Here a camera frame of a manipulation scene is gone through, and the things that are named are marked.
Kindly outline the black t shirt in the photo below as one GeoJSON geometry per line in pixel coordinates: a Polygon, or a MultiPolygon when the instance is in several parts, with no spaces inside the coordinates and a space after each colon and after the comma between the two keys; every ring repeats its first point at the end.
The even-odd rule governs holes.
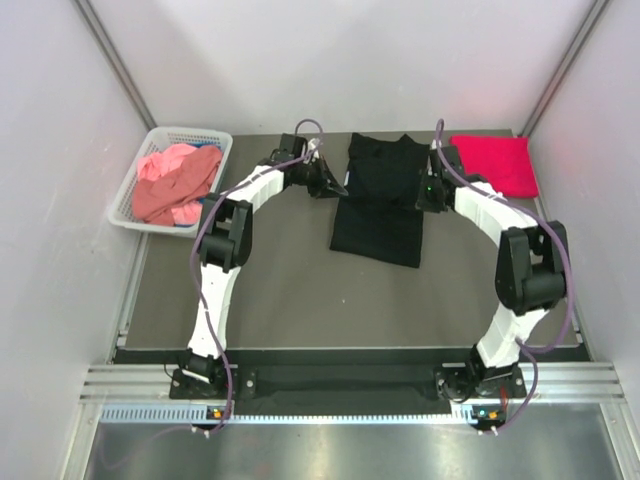
{"type": "Polygon", "coordinates": [[[416,208],[430,146],[404,134],[395,141],[351,136],[345,188],[329,248],[418,268],[423,212],[416,208]]]}

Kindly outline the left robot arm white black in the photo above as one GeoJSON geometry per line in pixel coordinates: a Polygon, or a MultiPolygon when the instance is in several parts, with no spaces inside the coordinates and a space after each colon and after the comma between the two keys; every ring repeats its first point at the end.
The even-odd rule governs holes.
{"type": "Polygon", "coordinates": [[[239,184],[205,198],[189,260],[198,310],[182,374],[205,396],[231,396],[233,375],[226,356],[226,326],[233,289],[252,251],[254,214],[292,185],[313,198],[347,195],[317,152],[300,158],[277,153],[239,184]]]}

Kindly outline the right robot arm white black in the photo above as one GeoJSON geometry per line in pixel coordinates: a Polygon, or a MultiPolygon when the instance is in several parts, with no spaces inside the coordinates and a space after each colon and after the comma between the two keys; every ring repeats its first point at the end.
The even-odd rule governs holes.
{"type": "Polygon", "coordinates": [[[516,367],[537,324],[567,295],[564,226],[542,226],[486,182],[465,185],[438,167],[422,176],[416,207],[452,211],[478,227],[497,248],[498,307],[462,370],[439,380],[441,394],[462,403],[494,395],[515,382],[516,367]]]}

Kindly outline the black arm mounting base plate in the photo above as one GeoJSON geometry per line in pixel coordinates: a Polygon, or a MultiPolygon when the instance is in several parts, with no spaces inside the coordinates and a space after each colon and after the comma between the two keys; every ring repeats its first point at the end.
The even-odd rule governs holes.
{"type": "MultiPolygon", "coordinates": [[[[451,398],[439,380],[462,370],[470,348],[230,349],[232,395],[172,373],[173,400],[232,399],[235,414],[445,413],[451,398]]],[[[526,387],[517,365],[515,382],[494,395],[466,401],[495,401],[500,407],[522,399],[526,387]]]]}

